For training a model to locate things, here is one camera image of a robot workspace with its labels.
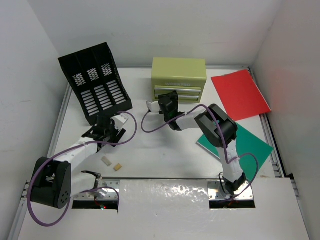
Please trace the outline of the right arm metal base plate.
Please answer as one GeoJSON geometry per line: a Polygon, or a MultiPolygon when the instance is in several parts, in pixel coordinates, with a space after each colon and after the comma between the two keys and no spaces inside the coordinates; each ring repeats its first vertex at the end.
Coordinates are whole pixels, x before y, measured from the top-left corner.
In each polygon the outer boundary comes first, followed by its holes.
{"type": "MultiPolygon", "coordinates": [[[[251,186],[248,186],[249,182],[243,183],[235,192],[236,201],[253,201],[254,194],[251,186]]],[[[226,190],[224,181],[220,183],[219,179],[207,180],[207,194],[210,201],[222,201],[232,197],[232,195],[226,190]]]]}

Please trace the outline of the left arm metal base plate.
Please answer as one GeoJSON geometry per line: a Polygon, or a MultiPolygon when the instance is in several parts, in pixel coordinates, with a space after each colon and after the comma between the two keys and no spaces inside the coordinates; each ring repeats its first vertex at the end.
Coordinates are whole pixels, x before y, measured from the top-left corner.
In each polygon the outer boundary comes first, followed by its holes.
{"type": "Polygon", "coordinates": [[[97,185],[98,190],[85,190],[73,196],[77,201],[118,201],[120,193],[120,180],[103,179],[97,185]]]}

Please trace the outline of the white eraser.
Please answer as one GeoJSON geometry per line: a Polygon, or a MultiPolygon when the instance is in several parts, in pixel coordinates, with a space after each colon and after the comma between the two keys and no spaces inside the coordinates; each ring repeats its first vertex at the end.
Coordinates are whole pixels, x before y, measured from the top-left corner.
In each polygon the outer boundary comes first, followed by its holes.
{"type": "Polygon", "coordinates": [[[112,165],[112,163],[110,162],[110,160],[107,158],[107,157],[102,157],[101,158],[101,161],[105,164],[105,165],[107,165],[108,167],[110,166],[110,165],[112,165]]]}

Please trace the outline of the tan eraser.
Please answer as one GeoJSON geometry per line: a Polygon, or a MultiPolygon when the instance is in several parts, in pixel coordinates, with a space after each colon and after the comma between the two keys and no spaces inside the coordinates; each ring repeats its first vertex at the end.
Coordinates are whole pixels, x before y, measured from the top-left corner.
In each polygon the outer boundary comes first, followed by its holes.
{"type": "Polygon", "coordinates": [[[122,168],[122,165],[120,163],[118,163],[117,165],[114,166],[114,171],[119,171],[122,168]]]}

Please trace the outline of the green metal drawer toolbox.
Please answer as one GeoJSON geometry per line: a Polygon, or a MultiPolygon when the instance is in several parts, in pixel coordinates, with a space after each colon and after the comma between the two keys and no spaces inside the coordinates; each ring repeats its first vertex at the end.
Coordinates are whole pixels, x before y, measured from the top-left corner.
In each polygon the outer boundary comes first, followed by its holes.
{"type": "Polygon", "coordinates": [[[185,103],[199,103],[207,82],[206,60],[201,58],[154,57],[151,90],[154,101],[176,91],[185,103]]]}

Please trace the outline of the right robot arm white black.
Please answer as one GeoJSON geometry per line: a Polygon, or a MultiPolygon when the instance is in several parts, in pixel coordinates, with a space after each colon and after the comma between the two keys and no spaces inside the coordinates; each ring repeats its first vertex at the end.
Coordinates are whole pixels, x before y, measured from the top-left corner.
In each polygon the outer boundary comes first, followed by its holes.
{"type": "Polygon", "coordinates": [[[245,183],[246,175],[239,163],[236,150],[237,124],[216,104],[199,105],[205,111],[178,111],[176,91],[158,97],[164,121],[174,131],[199,128],[208,142],[214,146],[223,169],[224,190],[233,195],[245,183]]]}

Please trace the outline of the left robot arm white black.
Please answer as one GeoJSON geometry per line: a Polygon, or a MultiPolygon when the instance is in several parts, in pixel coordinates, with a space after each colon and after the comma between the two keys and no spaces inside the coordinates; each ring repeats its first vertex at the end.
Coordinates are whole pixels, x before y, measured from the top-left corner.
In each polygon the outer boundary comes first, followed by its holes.
{"type": "Polygon", "coordinates": [[[95,189],[101,174],[83,170],[72,172],[87,158],[98,153],[106,143],[118,144],[124,133],[128,118],[124,114],[111,118],[99,116],[93,126],[85,132],[73,147],[47,162],[47,157],[37,160],[30,189],[30,201],[62,209],[72,196],[95,189]]]}

